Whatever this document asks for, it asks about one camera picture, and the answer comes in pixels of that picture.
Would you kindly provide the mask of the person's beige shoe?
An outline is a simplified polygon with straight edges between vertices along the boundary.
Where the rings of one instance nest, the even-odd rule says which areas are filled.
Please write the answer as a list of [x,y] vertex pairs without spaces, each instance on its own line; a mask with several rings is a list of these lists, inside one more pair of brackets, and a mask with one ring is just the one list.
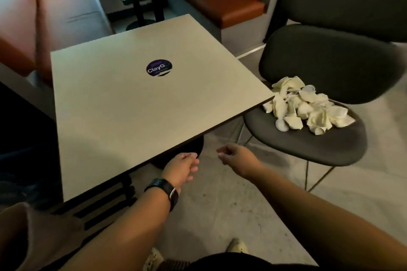
[[147,260],[145,261],[142,271],[157,271],[164,261],[165,259],[161,253],[153,247]]
[[244,253],[249,254],[246,244],[239,238],[232,238],[227,246],[225,253]]

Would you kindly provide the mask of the dark grey padded chair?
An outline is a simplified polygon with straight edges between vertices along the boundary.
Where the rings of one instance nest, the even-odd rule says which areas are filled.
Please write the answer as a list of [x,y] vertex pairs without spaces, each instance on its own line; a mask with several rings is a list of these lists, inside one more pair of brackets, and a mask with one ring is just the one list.
[[407,0],[277,0],[264,41],[287,20],[407,43]]
[[[259,63],[265,85],[284,77],[299,76],[328,94],[339,108],[346,104],[365,104],[393,87],[406,71],[399,48],[353,33],[302,24],[287,25],[272,34]],[[330,169],[308,192],[312,191],[336,167],[352,165],[365,155],[368,139],[363,121],[355,119],[345,128],[328,130],[317,137],[311,130],[279,131],[277,118],[256,108],[243,116],[251,134],[263,144],[307,161],[305,189],[310,162]]]

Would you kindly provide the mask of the person's right forearm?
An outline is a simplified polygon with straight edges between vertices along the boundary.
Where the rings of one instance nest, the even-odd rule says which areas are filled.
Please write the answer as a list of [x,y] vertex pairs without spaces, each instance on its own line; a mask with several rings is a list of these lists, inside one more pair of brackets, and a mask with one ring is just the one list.
[[335,271],[407,271],[407,246],[363,218],[259,166],[247,179],[321,267]]

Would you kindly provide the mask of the person's right beige shoe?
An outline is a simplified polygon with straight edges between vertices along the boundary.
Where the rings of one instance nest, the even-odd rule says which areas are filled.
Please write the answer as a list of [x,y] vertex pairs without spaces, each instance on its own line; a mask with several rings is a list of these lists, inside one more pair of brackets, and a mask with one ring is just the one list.
[[249,254],[246,244],[239,238],[232,238],[227,246],[225,253],[244,253]]

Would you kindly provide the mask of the person's right hand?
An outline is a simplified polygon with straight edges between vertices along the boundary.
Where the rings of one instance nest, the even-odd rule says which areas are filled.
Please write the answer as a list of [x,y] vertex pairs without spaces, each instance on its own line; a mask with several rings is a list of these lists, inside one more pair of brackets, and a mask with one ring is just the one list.
[[236,157],[235,164],[228,166],[237,175],[248,181],[253,181],[263,175],[265,167],[249,149],[237,144]]

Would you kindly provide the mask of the black wristwatch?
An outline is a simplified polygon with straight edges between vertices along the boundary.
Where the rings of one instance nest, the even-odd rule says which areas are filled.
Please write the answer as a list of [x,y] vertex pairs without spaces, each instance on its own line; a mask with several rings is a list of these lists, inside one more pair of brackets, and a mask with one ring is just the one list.
[[174,187],[169,181],[164,178],[155,178],[144,189],[144,192],[148,191],[150,188],[159,188],[166,193],[170,202],[170,212],[172,212],[179,199],[179,193],[176,187]]

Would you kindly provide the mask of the round purple sticker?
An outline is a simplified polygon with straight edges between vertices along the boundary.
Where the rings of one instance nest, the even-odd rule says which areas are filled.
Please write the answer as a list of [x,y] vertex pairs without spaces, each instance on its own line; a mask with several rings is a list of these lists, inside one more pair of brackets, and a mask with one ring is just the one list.
[[152,77],[165,76],[171,72],[173,65],[165,59],[157,59],[150,62],[146,67],[146,72]]

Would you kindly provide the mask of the person's left hand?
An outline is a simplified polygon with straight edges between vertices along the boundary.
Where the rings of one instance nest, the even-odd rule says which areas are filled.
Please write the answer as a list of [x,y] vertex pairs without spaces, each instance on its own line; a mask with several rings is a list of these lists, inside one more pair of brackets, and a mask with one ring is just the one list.
[[184,183],[179,183],[179,161],[180,155],[176,155],[170,162],[165,166],[164,170],[162,171],[161,178],[166,179],[169,181],[176,189],[178,193],[181,193],[181,186]]

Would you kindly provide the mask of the person's black shorts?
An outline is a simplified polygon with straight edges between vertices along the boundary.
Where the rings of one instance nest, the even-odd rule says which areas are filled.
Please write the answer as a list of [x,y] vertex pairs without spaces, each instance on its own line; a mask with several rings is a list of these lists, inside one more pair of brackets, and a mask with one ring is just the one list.
[[307,264],[272,264],[246,253],[224,252],[187,262],[167,259],[156,271],[323,271]]

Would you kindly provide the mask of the black slatted table frame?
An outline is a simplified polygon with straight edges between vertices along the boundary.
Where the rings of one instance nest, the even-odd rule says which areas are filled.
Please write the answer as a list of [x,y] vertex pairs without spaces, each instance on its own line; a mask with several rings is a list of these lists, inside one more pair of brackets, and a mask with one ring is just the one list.
[[128,173],[116,176],[64,202],[53,215],[71,215],[84,223],[85,231],[136,202],[135,188]]

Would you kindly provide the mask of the pink and orange sofa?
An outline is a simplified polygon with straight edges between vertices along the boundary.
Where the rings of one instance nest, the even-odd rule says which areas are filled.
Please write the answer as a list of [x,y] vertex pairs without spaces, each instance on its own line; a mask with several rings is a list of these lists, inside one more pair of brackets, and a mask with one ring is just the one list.
[[49,87],[51,52],[113,34],[99,0],[0,0],[0,64]]

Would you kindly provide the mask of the person's left forearm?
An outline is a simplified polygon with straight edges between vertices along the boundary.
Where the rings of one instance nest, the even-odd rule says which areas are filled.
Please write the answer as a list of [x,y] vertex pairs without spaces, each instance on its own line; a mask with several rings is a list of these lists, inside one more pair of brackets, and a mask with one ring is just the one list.
[[169,213],[166,192],[150,188],[59,271],[142,271]]

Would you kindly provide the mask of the person's left beige shoe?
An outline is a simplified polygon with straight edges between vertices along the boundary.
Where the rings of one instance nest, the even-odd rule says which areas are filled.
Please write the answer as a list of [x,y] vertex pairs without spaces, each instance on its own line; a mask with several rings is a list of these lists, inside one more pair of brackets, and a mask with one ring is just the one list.
[[147,260],[145,261],[142,271],[157,271],[164,261],[165,259],[161,253],[153,247]]

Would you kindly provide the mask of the pile of white petals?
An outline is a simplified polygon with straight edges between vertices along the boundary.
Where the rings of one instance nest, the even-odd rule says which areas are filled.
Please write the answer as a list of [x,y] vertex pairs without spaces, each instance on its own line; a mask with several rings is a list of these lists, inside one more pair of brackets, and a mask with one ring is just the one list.
[[314,135],[323,135],[333,127],[345,128],[356,122],[348,108],[317,93],[313,85],[306,85],[298,76],[273,83],[272,99],[262,107],[265,113],[274,115],[275,127],[282,132],[307,125]]

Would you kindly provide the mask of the beige padded seat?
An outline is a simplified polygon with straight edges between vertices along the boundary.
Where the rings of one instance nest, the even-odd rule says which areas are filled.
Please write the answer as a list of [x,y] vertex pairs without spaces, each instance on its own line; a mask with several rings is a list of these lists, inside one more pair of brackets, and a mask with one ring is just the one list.
[[0,271],[39,271],[79,248],[84,238],[80,219],[17,203],[0,212]]

